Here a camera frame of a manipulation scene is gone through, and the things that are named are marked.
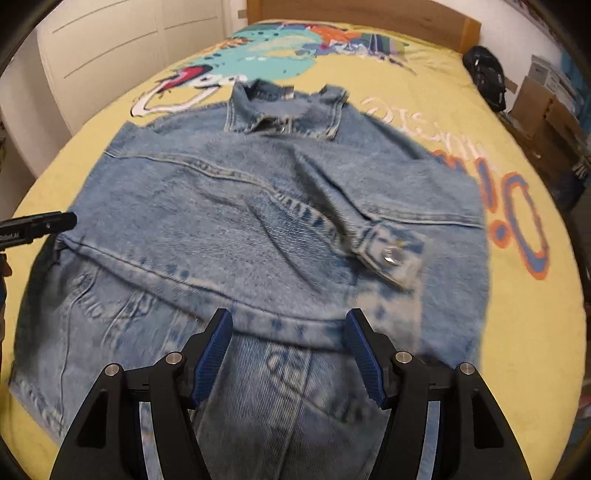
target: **denim jacket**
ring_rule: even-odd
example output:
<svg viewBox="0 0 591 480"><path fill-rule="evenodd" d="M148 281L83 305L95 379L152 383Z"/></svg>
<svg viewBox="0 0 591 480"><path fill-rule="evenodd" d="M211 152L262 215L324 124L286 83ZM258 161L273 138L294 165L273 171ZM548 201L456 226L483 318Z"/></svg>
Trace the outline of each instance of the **denim jacket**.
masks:
<svg viewBox="0 0 591 480"><path fill-rule="evenodd" d="M227 102L118 132L18 321L11 391L56 440L106 364L153 364L218 307L235 334L194 420L214 479L368 476L387 416L343 344L352 307L398 348L478 362L478 186L347 96L236 83ZM147 406L142 429L157 478Z"/></svg>

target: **wooden headboard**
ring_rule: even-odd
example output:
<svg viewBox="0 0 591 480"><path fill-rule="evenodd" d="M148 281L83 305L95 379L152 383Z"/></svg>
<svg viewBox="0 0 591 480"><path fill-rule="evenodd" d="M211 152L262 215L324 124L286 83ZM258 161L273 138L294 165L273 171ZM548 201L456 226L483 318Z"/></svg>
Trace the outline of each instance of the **wooden headboard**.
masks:
<svg viewBox="0 0 591 480"><path fill-rule="evenodd" d="M248 23L343 22L383 28L460 53L478 44L480 22L432 0L248 0Z"/></svg>

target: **metal button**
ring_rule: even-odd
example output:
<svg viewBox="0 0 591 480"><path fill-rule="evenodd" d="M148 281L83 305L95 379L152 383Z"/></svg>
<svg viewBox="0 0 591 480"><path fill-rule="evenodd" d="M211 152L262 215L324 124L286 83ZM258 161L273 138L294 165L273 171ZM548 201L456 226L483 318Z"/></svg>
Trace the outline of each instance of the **metal button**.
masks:
<svg viewBox="0 0 591 480"><path fill-rule="evenodd" d="M399 266L404 262L404 252L398 245L388 245L382 252L384 260L391 265Z"/></svg>

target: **bed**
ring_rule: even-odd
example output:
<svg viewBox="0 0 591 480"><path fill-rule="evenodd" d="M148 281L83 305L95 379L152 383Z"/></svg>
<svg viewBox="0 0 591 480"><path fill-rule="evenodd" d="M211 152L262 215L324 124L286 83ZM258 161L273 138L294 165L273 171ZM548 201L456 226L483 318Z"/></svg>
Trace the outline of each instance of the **bed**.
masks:
<svg viewBox="0 0 591 480"><path fill-rule="evenodd" d="M583 378L582 292L550 195L462 66L460 54L478 43L480 24L430 0L249 0L248 18L245 29L172 65L92 118L38 179L16 216L67 209L126 121L145 125L225 100L236 80L262 77L305 92L339 85L360 111L396 127L480 185L491 282L480 370L532 478L549 479L566 445ZM14 275L7 281L0 389L2 436L34 479L48 478L58 448L10 396L7 382L20 299L41 244L8 254Z"/></svg>

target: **cardboard box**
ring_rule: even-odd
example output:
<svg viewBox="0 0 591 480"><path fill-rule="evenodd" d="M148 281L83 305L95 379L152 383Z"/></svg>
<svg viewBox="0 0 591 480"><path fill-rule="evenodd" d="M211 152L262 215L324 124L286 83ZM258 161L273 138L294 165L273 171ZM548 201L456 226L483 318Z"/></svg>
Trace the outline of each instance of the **cardboard box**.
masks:
<svg viewBox="0 0 591 480"><path fill-rule="evenodd" d="M525 78L510 117L518 121L511 134L544 183L551 187L579 160L578 120L544 86Z"/></svg>
<svg viewBox="0 0 591 480"><path fill-rule="evenodd" d="M532 55L530 72L527 76L550 90L572 114L575 114L577 90L558 67L543 57Z"/></svg>
<svg viewBox="0 0 591 480"><path fill-rule="evenodd" d="M579 121L556 98L556 95L535 80L526 77L515 100L511 116L519 120L523 131L530 137L548 122L573 148L575 137L584 138Z"/></svg>

